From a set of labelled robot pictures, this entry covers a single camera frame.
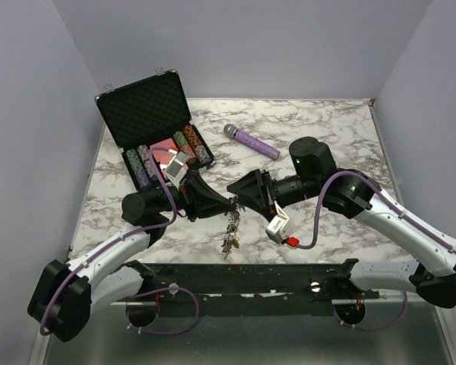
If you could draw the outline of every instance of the keychain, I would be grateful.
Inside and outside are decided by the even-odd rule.
[[[243,209],[243,211],[245,210],[238,203],[238,197],[230,198],[230,201],[232,203],[236,204],[236,210],[225,213],[225,215],[228,215],[228,226],[226,227],[226,233],[225,233],[225,237],[223,239],[223,245],[221,245],[221,247],[223,248],[223,250],[221,252],[224,253],[225,260],[228,257],[228,255],[231,253],[232,247],[235,247],[236,249],[240,248],[240,244],[238,242],[238,237],[236,236],[236,232],[238,231],[238,226],[240,224],[240,210],[241,209]]]

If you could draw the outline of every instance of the gray wall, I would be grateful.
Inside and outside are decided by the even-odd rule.
[[[26,312],[65,259],[102,122],[98,89],[49,0],[0,2],[0,364],[27,363]]]
[[[456,236],[456,0],[431,4],[376,112],[406,205]]]
[[[54,0],[99,87],[176,68],[189,97],[376,97],[430,0]]]

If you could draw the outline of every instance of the white marble surface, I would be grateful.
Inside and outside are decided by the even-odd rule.
[[[327,143],[339,167],[362,170],[391,191],[393,187],[366,100],[189,100],[192,122],[213,151],[217,165],[202,173],[219,193],[247,172],[264,168],[274,178],[293,175],[288,154],[291,141],[310,135]],[[229,140],[223,127],[233,123],[280,149],[277,161]],[[123,159],[105,131],[71,257],[84,254],[112,236],[122,225],[122,198],[133,192]],[[299,228],[294,236],[312,238],[315,199],[286,208]],[[134,256],[142,262],[307,263],[406,259],[408,254],[380,233],[323,209],[318,245],[311,250],[278,246],[264,233],[266,221],[247,209],[239,226],[240,248],[223,260],[221,244],[226,217],[194,223],[179,218],[164,237]]]

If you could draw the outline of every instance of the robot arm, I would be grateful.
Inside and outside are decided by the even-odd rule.
[[[275,180],[268,172],[256,170],[228,186],[242,205],[270,221],[266,232],[274,242],[306,249],[314,246],[315,240],[301,246],[290,237],[295,227],[283,207],[320,195],[318,205],[321,202],[329,211],[374,228],[415,258],[399,263],[357,262],[349,275],[355,286],[361,290],[411,291],[436,306],[456,305],[455,238],[399,205],[365,174],[338,169],[329,147],[315,138],[294,141],[289,152],[295,176]]]
[[[321,292],[313,292],[309,303],[317,303],[317,300],[331,302],[335,299],[354,299],[362,291],[366,293],[367,298],[370,298],[372,295],[378,296],[378,294],[368,290],[390,289],[418,293],[424,300],[436,306],[451,308],[456,305],[456,239],[444,235],[405,210],[385,190],[380,188],[377,182],[361,172],[349,170],[351,173],[336,179],[327,188],[327,191],[324,190],[325,183],[332,176],[346,170],[336,168],[329,147],[315,138],[300,138],[290,145],[289,151],[296,169],[295,176],[275,180],[270,178],[269,172],[255,170],[227,187],[228,192],[238,197],[241,205],[257,211],[270,222],[266,232],[274,242],[300,247],[298,241],[290,237],[296,228],[283,208],[321,194],[322,206],[376,229],[407,250],[415,259],[408,262],[390,263],[371,263],[350,259],[330,268],[323,268],[323,264],[307,264],[304,265],[304,268],[291,268],[290,270],[294,270],[294,272],[287,273],[288,278],[291,275],[294,277],[295,274],[304,278],[305,273],[310,273],[306,279],[294,284],[292,281],[279,282],[281,279],[278,274],[277,280],[273,281],[267,281],[266,277],[259,278],[260,268],[254,273],[254,280],[244,282],[243,279],[240,280],[236,276],[236,268],[233,270],[224,267],[215,269],[205,265],[206,269],[223,271],[221,277],[228,280],[227,282],[216,280],[211,283],[208,287],[212,294],[217,296],[224,296],[228,292],[230,294],[235,281],[237,293],[241,294],[267,293],[267,290],[276,290],[296,295],[305,291],[308,286],[311,287],[317,278],[322,282]],[[175,166],[174,170],[182,173],[184,171],[178,166]],[[232,201],[211,189],[198,172],[190,171],[179,179],[176,176],[173,177],[172,181],[176,183],[176,186],[169,187],[169,192],[174,198],[176,207],[183,209],[190,221],[213,217],[236,209],[236,205]],[[362,180],[377,188],[380,194],[375,194]],[[400,213],[390,209],[388,202],[399,207]],[[51,312],[52,318],[47,322],[47,327],[62,341],[68,341],[76,336],[86,325],[92,312],[114,301],[162,287],[168,281],[181,284],[187,281],[185,286],[195,290],[193,287],[198,282],[194,278],[202,279],[202,281],[208,280],[204,274],[199,277],[200,269],[194,266],[180,265],[178,270],[174,270],[170,266],[168,269],[162,267],[156,270],[155,265],[145,266],[136,263],[123,265],[134,254],[143,251],[161,238],[165,228],[131,235],[118,245],[109,247],[92,262],[87,263],[88,256],[98,252],[114,239],[123,237],[126,232],[132,231],[136,226],[147,227],[166,222],[167,219],[160,213],[170,211],[171,206],[164,190],[158,187],[125,196],[122,210],[122,218],[128,223],[114,237],[86,255],[66,264],[57,261],[51,262],[43,271],[27,310],[39,322],[52,295],[65,277],[80,265],[84,267],[80,271],[81,276],[77,275],[63,290]],[[445,249],[429,234],[425,234],[410,224],[404,219],[405,217],[411,217],[428,232],[439,236],[440,240],[448,244],[451,249]],[[174,272],[169,276],[169,280],[165,279],[164,269]],[[270,268],[271,271],[272,269],[282,270],[279,267]],[[242,272],[245,273],[245,271],[250,271],[250,268],[243,268]],[[273,284],[266,287],[266,282]],[[203,284],[199,285],[201,285],[199,292],[207,293]],[[299,298],[297,300],[307,299],[304,295],[297,294]],[[270,313],[276,313],[275,304],[270,304]],[[249,308],[251,305],[259,308],[261,303],[254,300],[248,301],[242,307]],[[315,315],[330,315],[330,313],[316,311]]]

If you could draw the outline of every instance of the purple cable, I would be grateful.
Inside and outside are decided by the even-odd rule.
[[[339,317],[339,315],[337,314],[336,309],[334,307],[333,307],[333,314],[336,317],[337,321],[341,325],[344,325],[345,327],[350,327],[351,329],[356,329],[358,331],[381,331],[381,330],[384,330],[384,329],[389,329],[393,325],[396,325],[397,323],[399,323],[403,319],[403,317],[405,316],[405,313],[407,313],[407,309],[409,307],[409,300],[407,298],[407,293],[405,291],[403,293],[404,293],[404,308],[402,309],[401,314],[399,314],[396,319],[394,319],[392,322],[390,322],[390,323],[388,323],[386,325],[382,325],[382,326],[379,326],[379,327],[373,327],[373,328],[371,328],[371,327],[357,327],[355,325],[351,325],[349,323],[343,322],[343,320]]]
[[[165,148],[165,147],[153,147],[149,150],[149,159],[151,161],[153,161],[153,158],[152,158],[152,152],[153,151],[168,151],[169,148]],[[176,208],[176,203],[174,202],[174,198],[173,196],[171,195],[170,191],[169,191],[169,188],[167,187],[166,185],[166,182],[164,181],[163,177],[162,177],[162,174],[160,173],[159,169],[157,168],[157,165],[155,163],[152,164],[152,167],[154,169],[154,172],[156,173],[158,179],[159,179],[159,182],[160,182],[160,185],[162,186],[162,189],[164,189],[164,192],[166,193],[166,196],[167,196],[167,199],[169,200],[169,203],[170,203],[170,206],[173,210],[173,217],[171,218],[170,221],[166,222],[166,223],[161,223],[161,224],[155,224],[155,225],[152,225],[152,226],[148,226],[148,227],[139,227],[139,228],[136,228],[134,230],[131,230],[130,232],[127,232],[123,235],[123,238],[127,238],[127,237],[130,237],[136,233],[139,233],[139,232],[143,232],[143,231],[146,231],[146,230],[156,230],[157,228],[164,228],[164,227],[167,227],[169,226],[170,224],[174,223],[174,221],[176,220],[177,218],[177,208]],[[118,242],[121,242],[122,241],[122,238],[119,237],[119,238],[116,238],[114,239],[112,242],[110,242],[109,244],[105,245],[102,249],[99,249],[97,252],[95,252],[93,255],[91,255],[90,257],[88,257],[85,261],[86,263],[90,263],[92,262],[96,257],[98,257],[99,255],[101,255],[102,253],[104,253],[106,250],[108,250],[110,247],[112,247],[113,245],[117,244]],[[69,281],[71,281],[72,278],[74,278],[74,276],[79,272],[81,271],[81,269],[83,268],[82,265],[79,265],[75,270],[73,270],[71,272],[71,274],[68,275],[68,277],[61,283],[61,285],[59,285],[58,289],[55,291],[54,295],[52,295],[52,298],[51,300],[49,301],[49,304],[47,304],[47,307],[46,307],[46,310],[44,311],[44,315],[42,317],[42,319],[40,320],[40,327],[39,327],[39,332],[42,336],[47,336],[47,335],[50,335],[51,332],[47,332],[46,331],[46,322],[47,322],[47,319],[49,318],[49,314],[51,313],[51,309],[52,307],[54,306],[55,302],[57,301],[57,299],[59,298],[59,295],[61,295],[61,292],[64,290],[64,288],[66,287],[66,285],[68,285]]]
[[[126,317],[127,322],[128,322],[128,327],[129,328],[132,327],[133,329],[136,329],[136,330],[141,331],[141,332],[151,333],[152,335],[163,335],[163,336],[181,335],[182,333],[186,333],[187,331],[192,329],[198,323],[198,320],[199,320],[199,302],[198,302],[198,298],[196,298],[196,296],[190,290],[187,290],[184,287],[162,287],[160,289],[148,291],[147,293],[132,295],[131,297],[129,297],[129,299],[146,297],[147,295],[162,293],[164,291],[170,291],[170,290],[183,291],[184,293],[189,294],[191,296],[191,298],[194,300],[195,306],[196,306],[196,313],[195,313],[194,319],[192,320],[191,323],[189,323],[188,326],[186,326],[183,329],[179,329],[177,331],[170,331],[170,332],[162,332],[162,331],[155,331],[153,329],[145,329],[145,328],[142,328],[142,327],[135,327],[130,322],[130,313],[127,312],[125,317]]]
[[[319,232],[319,217],[321,215],[321,208],[322,208],[322,201],[324,200],[324,197],[326,195],[326,192],[328,192],[329,186],[335,181],[337,178],[342,177],[342,176],[353,176],[356,177],[360,180],[362,180],[392,211],[396,212],[397,214],[401,215],[403,211],[399,208],[397,208],[390,200],[388,200],[381,192],[378,190],[374,185],[372,185],[367,179],[365,179],[363,176],[354,173],[353,171],[340,171],[339,173],[335,173],[332,175],[328,181],[323,185],[321,189],[321,193],[319,194],[318,198],[318,204],[316,205],[316,210],[314,214],[314,230],[312,231],[312,242],[309,245],[297,245],[296,247],[298,249],[311,249],[316,245],[316,242],[318,241],[318,232]],[[414,226],[416,229],[420,230],[422,233],[427,235],[428,237],[432,238],[435,240],[437,243],[439,243],[441,246],[445,247],[448,251],[453,251],[456,254],[456,251],[454,251],[454,247],[444,241],[441,237],[436,236],[433,232],[428,230],[427,228],[423,227],[421,224],[417,223],[414,219],[411,217],[402,214],[403,219],[409,222],[412,226]]]

